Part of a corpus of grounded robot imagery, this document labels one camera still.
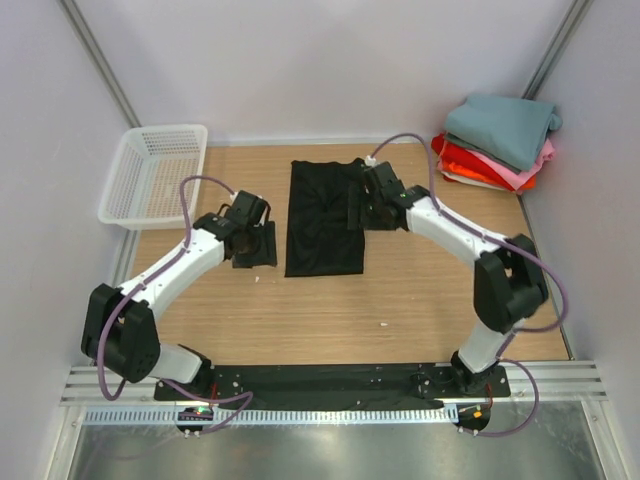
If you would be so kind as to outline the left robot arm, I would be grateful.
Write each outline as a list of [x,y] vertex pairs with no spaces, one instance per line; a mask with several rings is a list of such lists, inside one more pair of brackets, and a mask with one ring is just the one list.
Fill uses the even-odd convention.
[[216,213],[188,222],[184,240],[137,277],[89,297],[81,351],[129,383],[154,378],[199,400],[214,385],[212,362],[159,340],[157,321],[187,288],[229,261],[235,268],[276,266],[275,223],[263,198],[244,190]]

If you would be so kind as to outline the white plastic basket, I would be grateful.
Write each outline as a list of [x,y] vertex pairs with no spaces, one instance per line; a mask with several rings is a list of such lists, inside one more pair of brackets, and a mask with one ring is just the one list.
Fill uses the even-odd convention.
[[195,213],[200,182],[181,182],[203,173],[208,131],[199,124],[128,130],[119,142],[98,208],[98,219],[127,230],[182,229],[181,200]]

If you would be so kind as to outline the folded white t shirt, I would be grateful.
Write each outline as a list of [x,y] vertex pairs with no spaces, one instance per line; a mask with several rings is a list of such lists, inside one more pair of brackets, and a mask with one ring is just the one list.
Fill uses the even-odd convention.
[[500,185],[488,184],[485,182],[469,179],[463,176],[455,175],[449,172],[442,172],[441,175],[446,181],[456,182],[460,184],[470,185],[474,187],[481,187],[491,190],[504,191],[504,188]]

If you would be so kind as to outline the folded orange t shirt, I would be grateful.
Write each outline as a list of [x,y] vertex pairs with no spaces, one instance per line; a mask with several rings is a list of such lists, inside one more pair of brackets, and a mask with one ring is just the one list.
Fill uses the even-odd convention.
[[523,192],[523,191],[527,191],[527,190],[531,190],[536,186],[536,178],[530,178],[529,180],[527,180],[523,185],[521,185],[518,188],[514,188],[512,185],[510,185],[507,181],[505,181],[502,177],[500,177],[499,175],[496,175],[495,173],[490,173],[489,175],[486,175],[482,172],[478,173],[475,172],[473,170],[470,170],[462,165],[458,165],[456,163],[443,163],[442,161],[438,162],[438,166],[437,166],[438,170],[442,173],[442,172],[449,172],[455,175],[459,175],[459,176],[463,176],[469,179],[473,179],[473,180],[477,180],[477,181],[481,181],[481,182],[485,182],[488,184],[493,184],[493,185],[500,185],[504,188],[504,191],[509,191],[509,192]]

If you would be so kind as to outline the black t shirt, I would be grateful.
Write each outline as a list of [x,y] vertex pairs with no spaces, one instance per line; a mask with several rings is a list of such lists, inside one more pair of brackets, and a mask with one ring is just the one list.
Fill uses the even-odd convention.
[[364,161],[291,163],[285,276],[358,275],[364,272],[364,231],[347,229],[351,182],[363,188]]

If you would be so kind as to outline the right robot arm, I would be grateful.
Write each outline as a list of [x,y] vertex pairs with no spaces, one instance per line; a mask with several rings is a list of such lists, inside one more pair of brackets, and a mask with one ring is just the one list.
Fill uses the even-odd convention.
[[359,161],[360,186],[350,190],[348,225],[365,230],[404,231],[433,241],[473,273],[471,334],[451,357],[450,381],[472,396],[492,375],[506,343],[549,298],[533,241],[481,228],[452,209],[435,204],[423,186],[405,187],[387,162]]

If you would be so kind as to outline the folded red t shirt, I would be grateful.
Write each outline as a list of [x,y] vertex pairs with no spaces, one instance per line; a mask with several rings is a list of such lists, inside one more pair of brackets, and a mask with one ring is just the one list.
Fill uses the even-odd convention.
[[443,134],[439,134],[432,138],[431,148],[437,154],[437,166],[438,162],[442,161],[443,163],[456,163],[470,170],[478,173],[482,172],[486,175],[491,173],[484,164],[482,164],[472,154],[468,153],[465,149],[447,142]]

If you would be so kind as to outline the folded teal t shirt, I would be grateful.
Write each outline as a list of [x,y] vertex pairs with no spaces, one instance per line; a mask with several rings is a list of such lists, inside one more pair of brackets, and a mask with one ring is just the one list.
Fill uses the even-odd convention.
[[548,134],[563,120],[553,103],[471,94],[452,110],[444,130],[516,167],[535,161]]

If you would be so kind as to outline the folded pink t shirt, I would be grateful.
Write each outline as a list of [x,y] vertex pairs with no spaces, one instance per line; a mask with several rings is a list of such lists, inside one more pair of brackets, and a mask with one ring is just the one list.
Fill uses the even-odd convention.
[[551,140],[546,138],[535,161],[524,167],[516,167],[506,161],[496,160],[479,151],[468,150],[468,153],[476,157],[492,174],[505,181],[513,190],[521,190],[529,180],[536,176],[545,163],[554,159],[556,150]]

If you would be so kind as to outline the folded grey t shirt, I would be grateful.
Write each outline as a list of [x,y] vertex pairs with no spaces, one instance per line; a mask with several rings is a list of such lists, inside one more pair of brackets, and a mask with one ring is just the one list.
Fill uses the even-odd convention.
[[504,160],[499,159],[494,154],[491,154],[491,153],[481,149],[480,147],[477,147],[477,146],[475,146],[475,145],[473,145],[473,144],[471,144],[469,142],[466,142],[465,140],[462,140],[461,138],[459,138],[459,137],[457,137],[457,136],[455,136],[455,135],[453,135],[453,134],[451,134],[449,132],[446,132],[444,134],[444,138],[448,142],[450,142],[450,143],[452,143],[454,145],[457,145],[457,146],[459,146],[461,148],[464,148],[464,149],[470,150],[472,152],[484,155],[485,157],[489,158],[490,160],[493,160],[494,162],[496,162],[499,165],[507,168],[509,171],[511,171],[513,173],[516,173],[516,174],[520,174],[521,173],[520,169],[512,166],[511,164],[505,162]]

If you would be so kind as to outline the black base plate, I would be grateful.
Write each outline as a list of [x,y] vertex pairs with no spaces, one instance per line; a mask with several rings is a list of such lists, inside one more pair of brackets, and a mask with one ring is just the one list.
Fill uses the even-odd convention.
[[248,408],[266,411],[426,410],[444,400],[511,395],[503,367],[465,391],[450,365],[438,363],[219,365],[185,389],[215,399],[250,391]]

